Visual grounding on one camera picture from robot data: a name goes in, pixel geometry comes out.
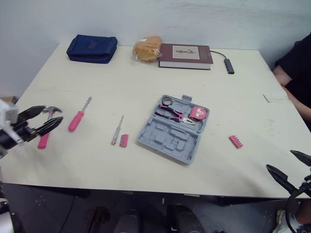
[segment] black robotic claw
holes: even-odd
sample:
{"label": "black robotic claw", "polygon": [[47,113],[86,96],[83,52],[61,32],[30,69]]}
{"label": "black robotic claw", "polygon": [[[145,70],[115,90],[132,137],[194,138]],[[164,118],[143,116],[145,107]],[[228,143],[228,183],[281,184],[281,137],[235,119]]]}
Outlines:
{"label": "black robotic claw", "polygon": [[[291,150],[291,153],[305,165],[311,166],[311,156],[296,150]],[[299,190],[304,190],[303,192],[311,197],[311,175],[305,177],[306,182],[302,183],[300,188],[297,189],[287,181],[287,175],[281,172],[279,169],[271,165],[266,165],[266,168],[275,181],[278,182],[283,188],[285,188],[290,194]]]}
{"label": "black robotic claw", "polygon": [[296,150],[291,150],[291,153],[293,153],[293,155],[296,156],[296,158],[303,162],[305,165],[311,166],[311,156]]}
{"label": "black robotic claw", "polygon": [[45,106],[34,106],[31,107],[21,113],[18,114],[17,117],[17,122],[14,124],[11,124],[12,127],[17,126],[18,124],[27,121],[29,119],[32,119],[34,117],[36,117],[37,115],[39,115],[43,110],[45,109]]}
{"label": "black robotic claw", "polygon": [[[63,120],[63,117],[52,118],[49,121],[45,122],[43,126],[33,129],[28,127],[27,120],[36,117],[39,115],[45,106],[34,106],[21,113],[17,117],[17,122],[11,124],[13,130],[23,139],[25,142],[33,140],[37,136],[43,136],[53,129],[55,129]],[[13,140],[5,131],[0,130],[0,158],[6,153],[6,150],[11,149],[16,146],[16,141]]]}
{"label": "black robotic claw", "polygon": [[43,126],[35,129],[36,133],[40,136],[43,136],[49,132],[51,132],[53,129],[55,129],[63,120],[63,117],[56,117],[52,118],[51,120],[45,122]]}

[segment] hammer head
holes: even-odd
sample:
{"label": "hammer head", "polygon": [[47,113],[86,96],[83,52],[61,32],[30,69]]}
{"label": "hammer head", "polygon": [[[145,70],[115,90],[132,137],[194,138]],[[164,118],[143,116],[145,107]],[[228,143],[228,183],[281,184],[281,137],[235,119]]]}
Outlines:
{"label": "hammer head", "polygon": [[55,106],[50,106],[50,107],[47,107],[43,110],[44,113],[55,113],[55,112],[63,112],[62,110],[60,110],[58,107],[55,107]]}

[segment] pink hammer handle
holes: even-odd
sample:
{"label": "pink hammer handle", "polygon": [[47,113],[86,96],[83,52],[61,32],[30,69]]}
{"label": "pink hammer handle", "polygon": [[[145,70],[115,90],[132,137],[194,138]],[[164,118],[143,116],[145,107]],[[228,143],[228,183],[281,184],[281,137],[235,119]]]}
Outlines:
{"label": "pink hammer handle", "polygon": [[48,138],[49,138],[49,133],[41,137],[40,142],[38,144],[39,149],[45,149],[45,147],[47,147]]}
{"label": "pink hammer handle", "polygon": [[79,111],[77,115],[72,119],[70,125],[68,126],[68,130],[70,132],[73,132],[76,130],[83,116],[84,116],[84,113]]}

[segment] person's arm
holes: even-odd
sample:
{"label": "person's arm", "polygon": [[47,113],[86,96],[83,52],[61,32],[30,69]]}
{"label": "person's arm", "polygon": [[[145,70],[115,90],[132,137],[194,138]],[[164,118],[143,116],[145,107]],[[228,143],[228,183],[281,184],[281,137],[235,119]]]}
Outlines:
{"label": "person's arm", "polygon": [[292,101],[297,111],[300,113],[301,117],[305,120],[311,121],[311,108],[305,106],[302,102],[296,99],[295,96],[292,95],[292,93],[286,89],[286,85],[292,81],[291,77],[288,76],[288,74],[282,69],[282,67],[277,66],[273,73],[277,79],[277,81],[281,84],[283,89],[286,91],[286,94],[288,98]]}

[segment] white sneaker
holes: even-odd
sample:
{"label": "white sneaker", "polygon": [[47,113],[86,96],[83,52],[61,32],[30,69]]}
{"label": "white sneaker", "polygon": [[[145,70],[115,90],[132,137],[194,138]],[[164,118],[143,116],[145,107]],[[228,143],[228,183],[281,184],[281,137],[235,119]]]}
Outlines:
{"label": "white sneaker", "polygon": [[[297,229],[302,226],[299,224],[293,214],[290,214],[290,223],[293,229]],[[285,219],[285,211],[284,210],[278,210],[277,215],[276,215],[276,223],[277,226],[273,230],[272,233],[292,233],[292,231],[289,229],[286,223]]]}

